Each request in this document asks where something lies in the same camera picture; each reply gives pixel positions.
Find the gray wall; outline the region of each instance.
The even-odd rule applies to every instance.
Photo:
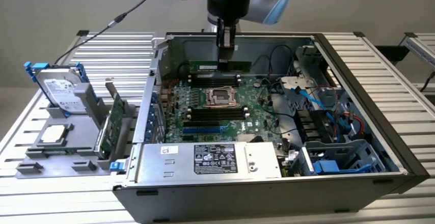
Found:
[[[35,86],[26,61],[54,62],[79,29],[101,30],[139,0],[0,0],[0,86]],[[397,44],[404,32],[435,32],[435,0],[292,0],[280,24],[243,22],[245,31],[364,31],[376,44]],[[198,31],[206,0],[150,0],[117,31]],[[422,82],[428,66],[401,64]]]

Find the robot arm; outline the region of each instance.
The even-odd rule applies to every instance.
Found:
[[[219,70],[227,70],[229,60],[233,58],[239,20],[276,24],[288,2],[289,0],[207,0],[209,15],[217,19]]]

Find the cpu socket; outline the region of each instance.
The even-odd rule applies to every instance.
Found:
[[[214,88],[206,90],[207,105],[213,106],[235,106],[235,90],[233,87]]]

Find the motherboard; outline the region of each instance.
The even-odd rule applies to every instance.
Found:
[[[278,131],[272,125],[277,118],[265,111],[273,112],[273,106],[261,98],[262,81],[249,77],[238,79],[238,86],[211,86],[195,87],[189,80],[165,86],[166,143],[249,142],[258,136],[280,143],[281,135],[270,131]],[[265,109],[259,99],[266,101]]]

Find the power supply label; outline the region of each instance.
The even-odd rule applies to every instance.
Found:
[[[234,144],[195,145],[194,152],[194,171],[198,175],[238,173]]]

